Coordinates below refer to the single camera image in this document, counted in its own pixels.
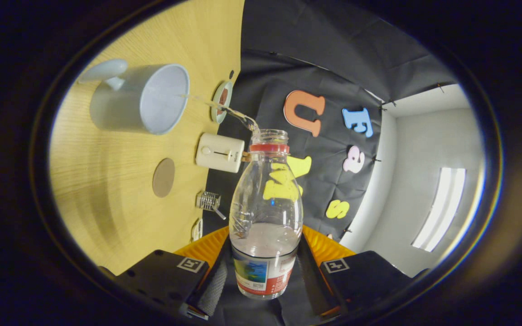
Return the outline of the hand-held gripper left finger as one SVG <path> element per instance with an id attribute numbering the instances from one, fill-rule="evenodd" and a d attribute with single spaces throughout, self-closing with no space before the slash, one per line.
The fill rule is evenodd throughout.
<path id="1" fill-rule="evenodd" d="M 174 317 L 213 316 L 228 275 L 227 227 L 177 250 L 157 249 L 116 277 L 124 288 Z"/>

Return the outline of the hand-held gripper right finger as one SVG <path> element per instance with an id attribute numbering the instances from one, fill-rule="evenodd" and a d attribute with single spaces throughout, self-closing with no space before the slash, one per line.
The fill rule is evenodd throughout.
<path id="1" fill-rule="evenodd" d="M 373 250 L 356 254 L 306 225 L 298 259 L 311 307 L 319 317 L 371 309 L 414 282 Z"/>

